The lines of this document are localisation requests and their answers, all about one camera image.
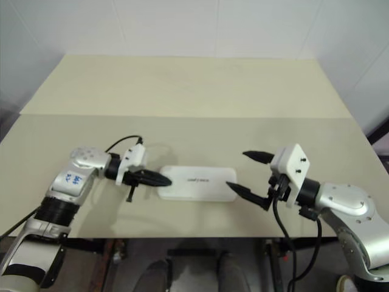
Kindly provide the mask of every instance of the beige table surface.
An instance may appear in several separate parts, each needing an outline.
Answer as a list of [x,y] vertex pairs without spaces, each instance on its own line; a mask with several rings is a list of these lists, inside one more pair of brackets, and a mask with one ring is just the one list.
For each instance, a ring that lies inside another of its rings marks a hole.
[[[257,194],[267,192],[270,170],[241,154],[274,152],[299,142],[311,160],[309,177],[350,183],[373,196],[389,221],[389,180],[367,140],[351,119],[233,119],[177,117],[102,117],[22,115],[0,145],[0,231],[42,200],[51,181],[79,145],[104,150],[112,141],[142,134],[150,154],[148,167],[205,165],[234,167],[238,182]],[[131,141],[118,146],[123,153]],[[128,187],[96,183],[72,225],[73,237],[276,237],[271,212],[237,198],[233,203],[165,201],[150,187],[139,187],[126,203]],[[298,215],[297,206],[280,206],[291,236],[314,236],[315,224]],[[327,228],[325,235],[333,233]]]
[[351,117],[315,60],[73,55],[21,114]]
[[[270,170],[241,152],[298,142],[310,178],[363,187],[389,221],[387,174],[316,61],[66,56],[0,144],[0,233],[39,205],[73,148],[128,134],[144,136],[150,169],[234,167],[259,195]],[[141,186],[126,203],[127,193],[97,181],[71,237],[282,236],[270,212],[240,198],[164,201]],[[291,236],[316,235],[297,207],[280,213]]]

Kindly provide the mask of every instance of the robotic arm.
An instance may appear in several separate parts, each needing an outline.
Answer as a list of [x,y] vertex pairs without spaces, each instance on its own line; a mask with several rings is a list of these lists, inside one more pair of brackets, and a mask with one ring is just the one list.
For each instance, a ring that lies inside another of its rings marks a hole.
[[320,214],[336,232],[351,271],[362,286],[379,287],[389,282],[389,224],[377,213],[371,196],[349,184],[320,184],[306,178],[309,161],[298,144],[275,155],[258,151],[243,154],[270,164],[272,176],[265,198],[228,182],[239,196],[265,210],[277,197],[286,201],[288,207],[301,206],[299,214],[308,219],[315,220]]
[[115,180],[118,186],[122,183],[131,186],[127,199],[130,202],[138,184],[171,184],[159,173],[145,170],[145,162],[141,139],[125,152],[123,159],[93,147],[75,149],[0,264],[0,291],[36,292],[53,284],[64,258],[62,243],[96,177]]

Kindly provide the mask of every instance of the wall tile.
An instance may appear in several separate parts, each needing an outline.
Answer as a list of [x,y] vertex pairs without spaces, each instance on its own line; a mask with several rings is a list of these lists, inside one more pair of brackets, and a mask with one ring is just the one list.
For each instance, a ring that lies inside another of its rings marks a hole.
[[6,102],[22,107],[61,56],[40,49],[8,1],[0,1],[0,88]]
[[345,103],[366,134],[389,117],[389,46],[345,98]]
[[46,49],[68,54],[126,54],[111,0],[12,0]]
[[297,58],[320,0],[220,0],[217,56]]
[[217,0],[114,0],[131,55],[211,57]]
[[318,58],[341,97],[389,42],[389,1],[324,0],[300,58]]

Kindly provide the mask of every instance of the white tiled wall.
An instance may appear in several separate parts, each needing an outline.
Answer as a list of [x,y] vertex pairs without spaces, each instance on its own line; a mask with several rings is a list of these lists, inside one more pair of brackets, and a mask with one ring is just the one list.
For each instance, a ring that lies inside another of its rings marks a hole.
[[387,0],[0,0],[0,10],[0,101],[22,106],[65,53],[318,58],[366,133],[389,116]]

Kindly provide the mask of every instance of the black cable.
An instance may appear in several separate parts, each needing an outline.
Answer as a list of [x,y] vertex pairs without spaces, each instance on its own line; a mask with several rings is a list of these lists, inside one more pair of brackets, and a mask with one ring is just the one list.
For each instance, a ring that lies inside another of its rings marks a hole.
[[123,137],[121,138],[120,140],[116,141],[115,143],[113,143],[111,146],[108,147],[107,150],[105,150],[105,152],[108,152],[110,151],[112,148],[114,148],[117,144],[119,144],[121,141],[124,141],[126,139],[130,139],[130,138],[138,138],[138,141],[137,141],[137,144],[138,143],[143,143],[143,138],[139,135],[130,135],[130,136],[127,136],[127,137]]
[[289,245],[289,248],[291,249],[292,251],[292,256],[293,256],[293,276],[292,276],[292,284],[291,284],[291,292],[294,292],[294,289],[295,289],[295,279],[296,279],[296,275],[297,275],[297,255],[296,255],[296,249],[294,247],[294,244],[293,244],[293,241],[291,240],[289,234],[287,233],[285,227],[284,227],[284,224],[282,223],[281,221],[281,218],[278,214],[278,209],[277,209],[277,204],[278,204],[278,197],[275,197],[274,200],[273,200],[273,213],[274,213],[274,217],[279,225],[279,227],[281,228],[285,238],[286,238],[286,241]]
[[[311,271],[311,269],[315,265],[318,251],[320,250],[320,245],[322,244],[322,222],[320,222],[320,219],[318,218],[318,219],[316,219],[316,223],[317,223],[317,240],[316,240],[316,244],[315,244],[314,253],[313,253],[311,261],[309,262],[306,269],[298,277],[296,277],[294,282],[299,281],[302,278],[304,278],[306,275],[308,275],[308,273]],[[289,283],[287,285],[288,291],[290,289],[290,286],[292,285],[292,281],[293,280],[289,281]]]
[[0,236],[0,241],[3,240],[4,238],[6,238],[8,235],[10,235],[12,233],[12,231],[14,231],[16,228],[21,226],[25,221],[27,221],[27,219],[30,218],[32,215],[34,215],[38,209],[39,209],[39,207],[37,207],[34,211],[32,211],[27,216],[25,216],[22,220],[17,222],[17,224],[15,224],[10,229],[8,229],[3,235]]

